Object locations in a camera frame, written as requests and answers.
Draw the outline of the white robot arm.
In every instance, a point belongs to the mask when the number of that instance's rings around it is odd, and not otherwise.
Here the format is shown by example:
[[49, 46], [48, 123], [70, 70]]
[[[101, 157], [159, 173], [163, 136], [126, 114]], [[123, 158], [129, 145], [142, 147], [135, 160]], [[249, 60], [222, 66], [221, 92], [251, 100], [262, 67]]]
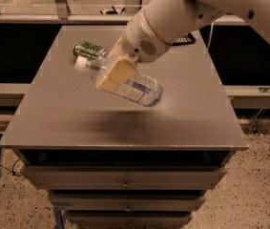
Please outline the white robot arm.
[[270, 45], [270, 0], [151, 0], [128, 22], [109, 53], [96, 86], [112, 91], [136, 74], [139, 62], [154, 62], [181, 35], [230, 12]]

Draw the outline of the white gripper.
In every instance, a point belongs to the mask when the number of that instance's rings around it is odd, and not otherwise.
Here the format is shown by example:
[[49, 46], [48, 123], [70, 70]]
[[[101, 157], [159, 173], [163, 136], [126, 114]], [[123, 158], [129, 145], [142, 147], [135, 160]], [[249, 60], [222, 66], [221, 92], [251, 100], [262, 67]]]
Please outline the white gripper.
[[127, 24], [109, 52], [108, 58], [113, 63], [97, 78], [96, 87], [111, 92], [136, 74], [137, 65], [132, 59], [123, 56], [125, 52], [136, 56], [139, 62], [147, 63], [156, 61], [170, 48], [171, 45], [160, 39], [150, 26], [145, 10], [141, 10]]

